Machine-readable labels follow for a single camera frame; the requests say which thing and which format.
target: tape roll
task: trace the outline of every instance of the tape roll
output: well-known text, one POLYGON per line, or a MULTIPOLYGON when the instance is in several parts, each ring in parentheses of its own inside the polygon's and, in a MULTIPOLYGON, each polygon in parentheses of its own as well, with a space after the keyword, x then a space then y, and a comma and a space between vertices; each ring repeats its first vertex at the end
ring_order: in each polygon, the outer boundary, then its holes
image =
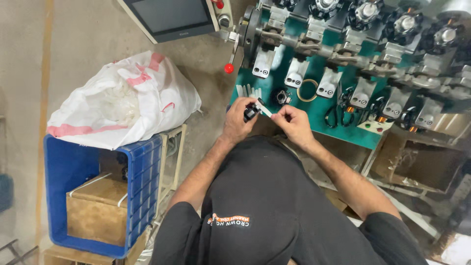
MULTIPOLYGON (((315 90, 317 90, 317 87, 319 86, 319 84, 318 84, 315 80, 313 80, 313 79, 304 79, 304 80, 302 81, 302 83, 305 83, 305 82, 311 82, 311 83, 313 83, 314 86, 315 86, 315 90)), ((313 101, 315 98, 317 98, 317 95, 314 94, 314 96, 313 96, 312 98, 310 98, 310 99, 304 99, 303 97, 301 97, 300 90, 301 90, 301 87, 296 90, 296 94, 298 95, 299 100, 301 100, 301 101, 303 101, 303 102, 311 102, 311 101, 313 101)))

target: red button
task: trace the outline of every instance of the red button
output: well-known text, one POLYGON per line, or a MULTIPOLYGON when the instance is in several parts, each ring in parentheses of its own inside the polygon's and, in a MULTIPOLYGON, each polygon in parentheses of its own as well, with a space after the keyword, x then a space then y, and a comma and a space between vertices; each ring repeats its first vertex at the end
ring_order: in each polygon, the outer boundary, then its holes
POLYGON ((232 64, 226 64, 224 66, 224 71, 228 74, 232 73, 234 71, 234 66, 232 64))

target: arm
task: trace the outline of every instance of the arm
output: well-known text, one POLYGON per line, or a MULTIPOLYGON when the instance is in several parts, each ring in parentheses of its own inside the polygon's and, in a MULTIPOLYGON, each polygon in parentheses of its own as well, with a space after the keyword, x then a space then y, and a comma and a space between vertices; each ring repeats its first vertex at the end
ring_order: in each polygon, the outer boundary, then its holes
POLYGON ((398 210, 373 184, 325 149, 312 135, 306 112, 285 105, 272 120, 291 142, 308 153, 323 169, 343 200, 363 219, 385 212, 401 219, 398 210))
POLYGON ((245 123, 244 110, 247 105, 255 101, 257 99, 253 98, 238 98, 234 101, 226 114, 222 135, 216 139, 211 150, 177 188, 167 211, 181 201, 188 202, 195 210, 198 210, 226 155, 252 131, 257 117, 245 123))

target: red knob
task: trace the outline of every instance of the red knob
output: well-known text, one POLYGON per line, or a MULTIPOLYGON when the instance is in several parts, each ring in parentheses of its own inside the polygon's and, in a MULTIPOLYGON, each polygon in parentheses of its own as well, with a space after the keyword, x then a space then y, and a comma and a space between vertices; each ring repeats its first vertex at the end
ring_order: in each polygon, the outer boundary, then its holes
POLYGON ((222 1, 217 2, 216 7, 219 8, 219 9, 223 9, 224 8, 224 3, 222 1))
POLYGON ((234 66, 232 64, 226 64, 224 66, 224 71, 228 74, 232 73, 234 71, 234 66))

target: hand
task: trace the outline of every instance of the hand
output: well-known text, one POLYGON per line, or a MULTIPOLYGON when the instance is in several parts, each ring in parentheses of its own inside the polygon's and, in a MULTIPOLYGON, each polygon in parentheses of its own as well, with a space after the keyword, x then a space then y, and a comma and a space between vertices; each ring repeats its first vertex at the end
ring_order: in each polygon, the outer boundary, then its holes
POLYGON ((247 105, 255 103, 254 98, 237 98, 226 113, 226 121, 222 131, 221 139, 229 144, 240 143, 252 131, 253 125, 257 121, 258 115, 247 123, 244 122, 244 111, 247 105))
POLYGON ((271 119, 283 129, 291 142, 302 149, 305 150, 316 142, 309 125, 308 114, 305 111, 284 105, 278 113, 271 116, 271 119))

